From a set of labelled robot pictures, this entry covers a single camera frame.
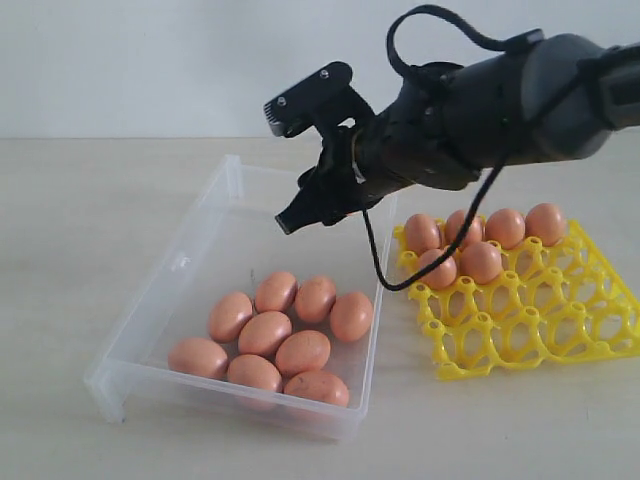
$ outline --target table surface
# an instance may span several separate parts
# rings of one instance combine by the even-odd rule
[[[639,148],[625,133],[591,159],[509,169],[487,208],[558,202],[638,292]],[[103,421],[83,372],[223,155],[301,172],[318,152],[315,138],[0,142],[0,477],[632,478],[638,361],[440,384],[412,319],[384,312],[349,443],[143,400]],[[476,189],[413,187],[405,204],[452,210]]]

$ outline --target clear plastic box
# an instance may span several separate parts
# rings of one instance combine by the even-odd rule
[[[135,394],[246,415],[323,437],[355,435],[367,413],[383,291],[360,215],[330,228],[317,225],[290,236],[282,233],[274,215],[294,197],[298,174],[245,166],[238,157],[225,157],[85,375],[108,421],[123,421],[125,400]],[[371,212],[384,270],[395,208],[392,195]],[[208,313],[216,299],[236,289],[252,295],[261,279],[275,270],[289,270],[300,281],[326,274],[339,294],[360,290],[374,302],[369,334],[356,344],[335,343],[326,367],[349,388],[346,408],[168,370],[167,354],[175,342],[187,336],[207,337]],[[238,401],[242,397],[271,401],[277,407],[253,411]]]

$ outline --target egg tray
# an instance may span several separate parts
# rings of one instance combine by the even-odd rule
[[[443,228],[443,220],[437,220]],[[640,304],[576,220],[558,244],[537,237],[503,249],[504,271],[487,285],[460,276],[433,291],[416,282],[418,324],[433,341],[439,380],[487,376],[494,367],[531,370],[543,361],[577,364],[640,355]],[[413,274],[418,256],[394,229],[397,265]]]

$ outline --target plastic egg tray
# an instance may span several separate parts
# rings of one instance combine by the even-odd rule
[[[394,238],[398,266],[415,273],[418,256],[406,250],[402,226]],[[460,276],[440,291],[421,282],[409,288],[439,380],[640,354],[640,304],[576,220],[552,247],[536,237],[513,250],[490,243],[505,267],[490,284]]]

